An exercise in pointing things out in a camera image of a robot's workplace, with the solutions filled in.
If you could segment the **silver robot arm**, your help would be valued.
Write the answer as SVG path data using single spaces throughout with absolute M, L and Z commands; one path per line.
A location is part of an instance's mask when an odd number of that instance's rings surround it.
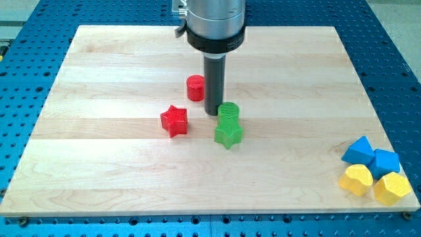
M 223 102 L 226 54 L 245 38 L 245 0 L 185 0 L 182 24 L 174 30 L 177 38 L 203 53 L 205 112 L 216 116 Z

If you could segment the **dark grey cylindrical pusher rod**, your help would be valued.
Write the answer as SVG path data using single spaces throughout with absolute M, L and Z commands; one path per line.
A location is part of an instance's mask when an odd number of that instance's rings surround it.
M 205 77 L 205 112 L 216 116 L 223 102 L 226 54 L 203 53 Z

